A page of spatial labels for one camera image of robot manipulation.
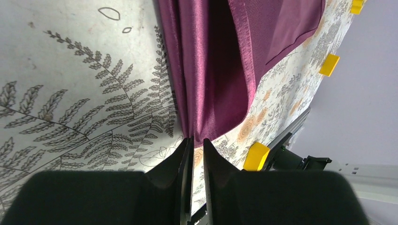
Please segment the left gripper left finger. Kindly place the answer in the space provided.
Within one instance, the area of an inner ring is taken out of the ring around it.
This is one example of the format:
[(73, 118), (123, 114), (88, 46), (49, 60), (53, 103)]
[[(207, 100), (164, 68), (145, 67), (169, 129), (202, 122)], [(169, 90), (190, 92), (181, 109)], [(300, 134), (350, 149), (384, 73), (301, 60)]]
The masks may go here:
[(142, 171), (45, 171), (32, 176), (4, 225), (185, 225), (191, 219), (193, 139)]

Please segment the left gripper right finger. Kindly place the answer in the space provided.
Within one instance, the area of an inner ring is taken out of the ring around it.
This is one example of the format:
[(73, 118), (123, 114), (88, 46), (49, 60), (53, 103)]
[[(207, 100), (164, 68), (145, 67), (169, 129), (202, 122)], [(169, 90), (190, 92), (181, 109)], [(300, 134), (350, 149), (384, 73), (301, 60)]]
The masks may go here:
[(366, 225), (348, 181), (336, 172), (237, 169), (203, 142), (211, 225)]

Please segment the purple satin napkin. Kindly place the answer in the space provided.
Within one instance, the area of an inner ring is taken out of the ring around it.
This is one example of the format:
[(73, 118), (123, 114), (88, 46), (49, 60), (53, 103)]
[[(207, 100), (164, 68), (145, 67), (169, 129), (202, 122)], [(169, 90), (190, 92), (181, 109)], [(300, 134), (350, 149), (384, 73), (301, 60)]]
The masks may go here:
[(182, 132), (200, 147), (239, 125), (261, 78), (317, 30), (323, 0), (157, 2)]

